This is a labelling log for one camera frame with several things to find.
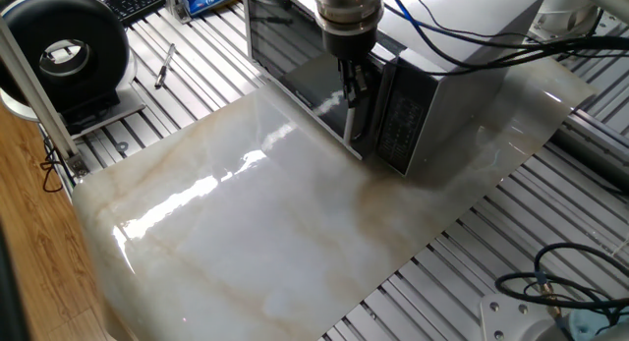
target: table surface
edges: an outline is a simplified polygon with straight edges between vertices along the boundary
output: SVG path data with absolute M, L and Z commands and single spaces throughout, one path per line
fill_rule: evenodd
M 133 87 L 148 109 L 79 141 L 92 172 L 226 105 L 228 97 L 234 96 L 230 92 L 243 95 L 264 84 L 264 77 L 246 58 L 243 16 L 242 5 L 236 4 L 181 26 L 162 12 L 129 29 L 131 46 L 140 56 Z M 170 42 L 181 44 L 184 51 L 175 57 L 174 77 L 169 76 L 165 89 L 156 91 L 152 88 L 155 71 Z M 208 51 L 230 67 L 214 65 L 214 58 L 206 56 Z M 611 71 L 621 66 L 620 61 L 588 60 L 573 67 L 578 69 L 575 73 L 588 74 L 587 80 L 595 82 L 613 77 Z M 215 76 L 225 82 L 226 75 L 233 72 L 245 81 L 218 91 Z M 615 89 L 621 90 L 622 82 L 611 84 L 607 94 L 618 94 Z M 130 148 L 117 152 L 116 142 L 127 142 Z M 476 339 L 480 297 L 494 292 L 492 280 L 497 275 L 530 269 L 532 255 L 542 245 L 569 240 L 613 249 L 620 244 L 627 231 L 623 203 L 597 183 L 604 181 L 547 144 L 323 338 L 352 340 L 359 335 L 382 340 L 419 335 L 419 339 Z M 548 263 L 579 279 L 584 276 L 582 265 L 592 272 L 586 283 L 626 293 L 626 284 L 592 261 L 567 255 L 553 257 Z

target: keyboard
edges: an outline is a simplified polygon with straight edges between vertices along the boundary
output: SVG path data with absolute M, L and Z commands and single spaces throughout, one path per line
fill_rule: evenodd
M 124 26 L 149 15 L 166 4 L 166 0 L 106 0 Z

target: black cable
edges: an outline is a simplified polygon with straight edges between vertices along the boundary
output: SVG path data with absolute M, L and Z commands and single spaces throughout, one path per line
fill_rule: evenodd
M 432 13 L 432 11 L 430 10 L 429 6 L 428 6 L 426 3 L 424 3 L 424 1 L 423 1 L 423 0 L 417 0 L 417 1 L 418 1 L 418 2 L 420 2 L 420 4 L 424 7 L 424 9 L 426 9 L 426 11 L 429 13 L 429 16 L 430 16 L 430 18 L 432 19 L 432 22 L 433 22 L 436 26 L 438 26 L 438 27 L 442 28 L 443 30 L 447 30 L 447 31 L 450 31 L 450 32 L 456 32 L 456 33 L 459 33 L 459 34 L 467 34 L 467 35 L 477 36 L 477 37 L 504 37 L 504 36 L 520 36 L 520 37 L 524 37 L 525 39 L 529 39 L 529 40 L 531 40 L 531 41 L 533 41 L 533 42 L 536 42 L 536 43 L 541 43 L 540 41 L 537 41 L 537 40 L 533 39 L 532 37 L 529 37 L 528 35 L 525 35 L 525 34 L 523 34 L 523 33 L 519 33 L 519 32 L 501 32 L 501 33 L 498 33 L 498 34 L 489 35 L 489 34 L 481 34 L 481 33 L 478 33 L 478 32 L 465 31 L 465 30 L 457 30 L 457 29 L 453 29 L 453 28 L 447 28 L 447 27 L 444 27 L 442 24 L 440 24 L 440 23 L 436 20 L 436 18 L 434 17 L 434 14 L 433 14 L 433 13 Z
M 622 274 L 624 274 L 625 276 L 629 277 L 629 269 L 627 267 L 625 267 L 624 265 L 622 265 L 622 263 L 618 262 L 615 258 L 601 252 L 600 250 L 588 247 L 588 246 L 584 246 L 581 244 L 575 244 L 575 243 L 557 243 L 557 244 L 551 244 L 547 247 L 544 247 L 543 249 L 541 249 L 538 254 L 535 256 L 535 261 L 534 261 L 534 269 L 536 272 L 540 272 L 542 271 L 541 268 L 541 259 L 542 257 L 554 250 L 558 250 L 558 249 L 573 249 L 573 250 L 578 250 L 581 252 L 586 252 L 589 254 L 592 254 L 596 257 L 600 257 L 603 260 L 605 260 L 606 262 L 608 262 L 610 265 L 614 266 L 618 271 L 622 272 Z
M 531 282 L 531 283 L 529 283 L 526 287 L 524 287 L 524 290 L 522 291 L 522 293 L 524 293 L 525 295 L 529 296 L 529 293 L 527 293 L 527 292 L 529 292 L 529 290 L 530 290 L 531 288 L 533 288 L 533 286 L 535 286 L 535 285 L 537 285 L 537 284 L 538 284 L 538 282 L 537 282 L 537 281 L 536 281 L 536 282 Z
M 434 14 L 432 13 L 432 10 L 430 9 L 430 7 L 423 1 L 423 0 L 417 0 L 425 9 L 426 11 L 429 13 L 430 18 L 432 19 L 432 22 L 439 28 L 441 28 L 442 30 L 446 30 L 446 31 L 450 31 L 450 32 L 456 32 L 458 34 L 467 34 L 467 35 L 472 35 L 472 36 L 477 36 L 477 37 L 488 37 L 488 38 L 494 38 L 494 37 L 504 37 L 504 36 L 519 36 L 524 38 L 525 40 L 528 40 L 530 42 L 534 42 L 538 45 L 543 45 L 544 43 L 542 43 L 539 40 L 536 40 L 533 37 L 530 37 L 526 34 L 520 33 L 520 32 L 500 32 L 497 34 L 481 34 L 478 32 L 472 32 L 472 31 L 465 31 L 465 30 L 457 30 L 457 29 L 453 29 L 453 28 L 448 28 L 445 27 L 444 25 L 442 25 L 434 16 Z M 592 37 L 594 36 L 597 27 L 599 26 L 600 23 L 600 19 L 602 18 L 602 15 L 604 14 L 604 10 L 601 9 L 599 12 L 599 16 L 597 17 L 597 20 L 595 21 L 595 24 L 592 26 L 592 28 L 590 29 L 590 31 L 588 31 L 588 33 L 586 34 L 585 37 Z M 404 15 L 398 14 L 399 17 L 405 18 Z M 583 55 L 583 54 L 578 54 L 572 51 L 568 51 L 566 52 L 566 55 L 569 56 L 575 56 L 575 57 L 583 57 L 583 58 L 592 58 L 592 59 L 597 59 L 597 58 L 607 58 L 607 57 L 629 57 L 629 55 L 623 55 L 623 54 L 612 54 L 612 55 Z
M 405 13 L 405 14 L 401 14 L 400 12 L 396 11 L 395 9 L 391 8 L 388 5 L 385 5 L 385 7 L 395 13 L 396 15 L 398 15 L 399 17 L 408 20 L 413 27 L 417 30 L 418 28 L 427 28 L 451 37 L 455 37 L 464 41 L 468 41 L 468 42 L 473 42 L 473 43 L 477 43 L 479 45 L 483 45 L 483 46 L 491 46 L 491 47 L 500 47 L 500 48 L 511 48 L 511 49 L 527 49 L 527 50 L 532 50 L 532 51 L 541 51 L 541 50 L 554 50 L 554 52 L 551 53 L 547 53 L 545 54 L 546 57 L 548 55 L 553 55 L 553 54 L 558 54 L 558 53 L 566 53 L 566 52 L 571 52 L 574 50 L 585 50 L 585 49 L 595 49 L 595 50 L 602 50 L 602 49 L 620 49 L 620 50 L 627 50 L 629 49 L 629 40 L 623 37 L 617 37 L 617 36 L 593 36 L 590 38 L 585 38 L 585 37 L 578 37 L 578 38 L 571 38 L 571 39 L 565 39 L 565 40 L 558 40 L 558 41 L 551 41 L 551 42 L 545 42 L 545 43 L 540 43 L 538 45 L 526 45 L 526 44 L 505 44 L 505 43 L 498 43 L 498 42 L 492 42 L 492 41 L 484 41 L 484 40 L 478 40 L 475 38 L 471 38 L 465 35 L 461 35 L 461 34 L 457 34 L 455 32 L 452 31 L 448 31 L 442 28 L 438 28 L 438 27 L 434 27 L 434 26 L 430 26 L 427 24 L 424 24 L 422 22 L 419 22 L 415 19 L 413 19 L 412 16 L 410 16 L 410 13 L 408 12 L 408 10 L 406 9 L 406 7 L 404 7 L 403 3 L 400 0 L 395 0 L 396 3 L 398 4 L 398 7 Z M 442 56 L 442 53 L 437 50 L 435 50 L 433 48 L 434 44 L 429 40 L 429 38 L 424 34 L 424 32 L 420 29 L 418 30 L 418 33 L 420 34 L 420 36 L 422 37 L 422 39 L 429 45 L 429 47 L 436 52 L 437 54 L 439 54 L 439 56 Z M 614 57 L 614 56 L 620 56 L 620 57 L 624 57 L 625 55 L 606 55 L 608 57 Z M 455 62 L 453 62 L 453 60 L 451 60 L 451 58 L 449 58 L 449 56 L 446 55 L 446 57 L 444 57 L 446 60 L 452 62 L 453 64 L 459 66 L 459 67 L 467 67 L 467 68 L 476 68 L 482 65 L 467 65 L 467 66 L 462 66 L 460 64 L 462 64 L 462 62 L 458 61 L 458 60 L 454 60 Z
M 588 33 L 586 34 L 586 37 L 592 37 L 594 36 L 594 34 L 597 33 L 597 28 L 599 27 L 600 20 L 602 19 L 603 14 L 605 14 L 605 10 L 603 8 L 600 8 L 599 15 L 597 16 L 597 19 L 595 20 L 594 25 L 592 26 L 590 31 L 588 31 Z
M 569 309 L 577 309 L 577 310 L 601 310 L 601 309 L 610 309 L 610 308 L 626 308 L 629 307 L 629 298 L 617 299 L 617 300 L 609 300 L 609 301 L 601 301 L 598 297 L 595 297 L 595 302 L 565 302 L 565 301 L 554 301 L 550 300 L 546 296 L 528 296 L 523 293 L 518 293 L 510 288 L 504 286 L 506 282 L 523 279 L 523 278 L 538 278 L 539 275 L 535 272 L 516 272 L 510 273 L 504 276 L 499 277 L 495 281 L 495 288 L 498 292 L 507 295 L 511 298 L 515 298 L 521 301 L 541 304 L 544 306 L 550 307 L 560 307 L 560 308 L 569 308 Z M 562 278 L 555 275 L 547 274 L 545 278 L 549 283 L 559 284 L 563 286 L 568 286 L 574 288 L 589 297 L 592 297 L 592 292 L 588 291 L 585 287 L 580 284 L 568 280 L 566 278 Z
M 587 290 L 589 290 L 589 291 L 590 291 L 590 292 L 592 292 L 592 293 L 599 294 L 599 295 L 601 295 L 602 297 L 607 298 L 608 300 L 611 300 L 611 299 L 612 299 L 612 298 L 611 298 L 611 296 L 609 296 L 609 295 L 608 295 L 608 294 L 606 294 L 605 292 L 598 291 L 598 290 L 596 290 L 596 289 L 594 289 L 594 288 L 586 288 L 586 289 L 587 289 Z
M 603 331 L 605 331 L 605 330 L 607 330 L 607 329 L 611 328 L 612 326 L 613 326 L 613 325 L 604 326 L 604 327 L 600 328 L 600 329 L 599 329 L 599 331 L 597 331 L 597 333 L 596 333 L 596 334 L 594 334 L 594 335 L 595 335 L 595 336 L 599 336 L 599 334 L 600 334 L 600 333 L 602 333 Z
M 429 75 L 429 76 L 462 76 L 462 75 L 469 75 L 471 73 L 476 72 L 476 70 L 462 70 L 462 71 L 453 71 L 453 72 L 429 72 L 429 71 L 424 71 L 421 69 L 418 69 L 417 67 L 413 67 L 413 66 L 405 66 L 405 65 L 401 65 L 400 63 L 396 62 L 395 60 L 387 60 L 384 59 L 374 53 L 372 53 L 372 57 L 382 63 L 385 64 L 389 64 L 389 65 L 393 65 L 395 67 L 399 67 L 399 68 L 403 68 L 403 69 L 408 69 L 408 70 L 413 70 L 415 72 L 420 72 L 422 74 L 425 75 Z
M 559 54 L 559 53 L 565 53 L 567 51 L 573 51 L 573 50 L 580 50 L 580 49 L 595 49 L 595 50 L 601 50 L 601 49 L 629 49 L 629 40 L 628 39 L 624 39 L 624 38 L 617 38 L 617 37 L 613 37 L 613 36 L 602 36 L 602 37 L 592 37 L 589 39 L 585 39 L 585 38 L 579 38 L 579 39 L 574 39 L 574 40 L 564 40 L 564 41 L 556 41 L 553 43 L 547 43 L 547 44 L 542 44 L 542 45 L 506 45 L 506 44 L 498 44 L 498 43 L 492 43 L 492 42 L 486 42 L 486 41 L 480 41 L 480 40 L 475 40 L 473 39 L 476 43 L 482 43 L 482 44 L 490 44 L 492 46 L 498 45 L 498 46 L 505 46 L 508 48 L 518 48 L 518 49 L 522 49 L 522 48 L 527 48 L 528 50 L 522 50 L 519 52 L 515 52 L 511 55 L 507 55 L 505 57 L 493 60 L 487 64 L 484 65 L 473 65 L 473 64 L 469 64 L 469 63 L 465 63 L 462 62 L 460 60 L 455 59 L 454 57 L 451 57 L 449 55 L 447 55 L 445 52 L 443 52 L 442 50 L 440 50 L 430 39 L 429 37 L 424 33 L 424 31 L 422 30 L 421 27 L 425 27 L 425 28 L 429 28 L 427 25 L 416 21 L 413 16 L 411 16 L 411 14 L 409 13 L 409 11 L 406 9 L 406 7 L 404 6 L 404 4 L 402 3 L 402 1 L 400 0 L 395 0 L 395 2 L 398 4 L 398 7 L 402 10 L 402 12 L 404 13 L 404 18 L 407 19 L 412 25 L 413 28 L 416 30 L 416 32 L 420 35 L 420 37 L 424 40 L 424 42 L 429 46 L 429 48 L 434 51 L 437 55 L 439 55 L 440 57 L 442 57 L 443 59 L 445 59 L 446 61 L 461 67 L 461 68 L 466 68 L 468 70 L 471 71 L 478 71 L 478 70 L 490 70 L 490 69 L 498 69 L 498 68 L 505 68 L 505 67 L 511 67 L 511 66 L 516 66 L 516 65 L 520 65 L 523 63 L 527 63 L 527 62 L 531 62 L 531 61 L 535 61 L 547 56 L 551 56 L 551 55 L 555 55 L 555 54 Z M 440 32 L 442 33 L 450 33 L 449 31 L 446 30 L 440 30 Z M 456 35 L 455 37 L 459 37 L 459 38 L 467 38 L 467 36 L 464 35 L 457 35 L 455 33 L 451 33 L 452 35 Z M 538 54 L 535 55 L 531 55 L 531 56 L 527 56 L 527 57 L 523 57 L 517 60 L 513 60 L 516 57 L 519 56 L 524 56 L 527 55 L 529 53 L 532 52 L 539 52 Z M 441 76 L 448 76 L 448 75 L 452 75 L 451 73 L 444 73 L 444 74 L 440 74 Z
M 55 151 L 56 151 L 56 150 L 57 150 L 56 148 L 53 148 L 53 149 L 52 149 L 52 150 L 51 150 L 51 151 L 50 151 L 50 152 L 46 155 L 46 158 L 44 159 L 44 161 L 43 161 L 42 163 L 39 163 L 39 167 L 41 168 L 41 170 L 45 170 L 45 171 L 46 171 L 46 176 L 45 176 L 45 178 L 43 179 L 42 189 L 43 189 L 45 192 L 49 193 L 49 194 L 52 194 L 52 193 L 58 193 L 58 192 L 60 192 L 60 191 L 62 191 L 62 190 L 63 190 L 63 185 L 61 185 L 61 186 L 60 186 L 59 188 L 57 188 L 57 189 L 52 189 L 52 190 L 49 190 L 49 189 L 47 188 L 48 180 L 50 179 L 50 173 L 51 173 L 53 170 L 55 170 L 55 165 L 57 165 L 57 164 L 61 165 L 61 164 L 62 164 L 60 161 L 57 161 L 57 160 L 53 160 L 53 159 L 52 159 L 52 155 L 53 155 L 53 154 L 55 154 Z
M 54 144 L 52 143 L 52 141 L 50 140 L 50 137 L 48 137 L 42 130 L 40 127 L 39 128 L 39 132 L 41 133 L 41 136 L 43 137 L 43 147 L 44 147 L 44 151 L 46 152 L 46 155 L 52 151 L 52 150 L 56 150 Z M 57 152 L 57 157 L 61 158 L 61 155 L 59 154 L 59 151 L 56 150 Z M 72 187 L 75 187 L 77 185 L 77 182 L 75 181 L 75 177 L 74 175 L 70 172 L 70 169 L 68 168 L 68 165 L 66 164 L 66 162 L 64 162 L 62 160 L 61 163 L 61 167 L 63 168 L 64 173 L 66 173 L 66 177 L 70 180 L 70 184 L 72 185 Z

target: microwave oven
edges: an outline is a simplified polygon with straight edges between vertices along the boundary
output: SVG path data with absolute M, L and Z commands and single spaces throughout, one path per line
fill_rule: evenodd
M 532 1 L 537 8 L 542 2 Z M 350 152 L 361 159 L 375 154 L 407 176 L 491 102 L 505 70 L 432 76 L 454 69 L 408 47 L 417 40 L 409 41 L 409 28 L 418 36 L 386 7 L 385 28 L 360 65 L 366 93 L 353 108 L 343 96 L 337 59 L 324 50 L 315 0 L 245 0 L 247 40 L 255 64 Z M 500 31 L 526 32 L 536 12 L 533 6 Z M 480 49 L 463 59 L 479 62 L 479 55 L 502 52 Z

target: robotic arm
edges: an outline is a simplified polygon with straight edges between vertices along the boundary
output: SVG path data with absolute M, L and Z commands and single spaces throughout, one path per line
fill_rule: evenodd
M 382 0 L 315 0 L 316 22 L 323 33 L 323 46 L 338 58 L 343 93 L 350 108 L 370 96 L 369 77 L 362 64 L 375 46 L 377 24 L 382 19 Z

